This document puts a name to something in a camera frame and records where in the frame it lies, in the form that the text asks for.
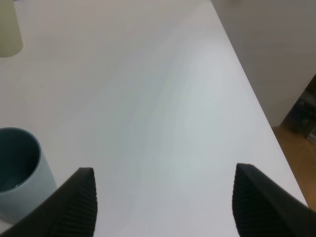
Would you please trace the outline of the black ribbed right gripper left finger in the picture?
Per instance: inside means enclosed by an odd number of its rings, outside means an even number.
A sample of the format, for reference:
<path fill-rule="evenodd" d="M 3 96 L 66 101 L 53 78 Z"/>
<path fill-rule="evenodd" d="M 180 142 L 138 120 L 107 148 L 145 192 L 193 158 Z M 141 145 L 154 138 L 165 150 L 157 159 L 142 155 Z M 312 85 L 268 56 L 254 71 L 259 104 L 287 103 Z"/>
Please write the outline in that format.
<path fill-rule="evenodd" d="M 79 168 L 47 200 L 2 237 L 92 237 L 98 202 L 94 170 Z"/>

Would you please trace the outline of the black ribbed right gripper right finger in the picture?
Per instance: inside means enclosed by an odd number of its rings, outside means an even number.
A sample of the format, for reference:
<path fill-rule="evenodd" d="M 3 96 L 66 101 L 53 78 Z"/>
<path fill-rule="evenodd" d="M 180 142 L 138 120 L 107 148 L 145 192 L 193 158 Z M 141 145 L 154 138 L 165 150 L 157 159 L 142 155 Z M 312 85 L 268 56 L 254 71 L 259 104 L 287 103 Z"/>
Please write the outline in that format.
<path fill-rule="evenodd" d="M 236 165 L 232 210 L 241 237 L 316 235 L 316 213 L 251 164 Z"/>

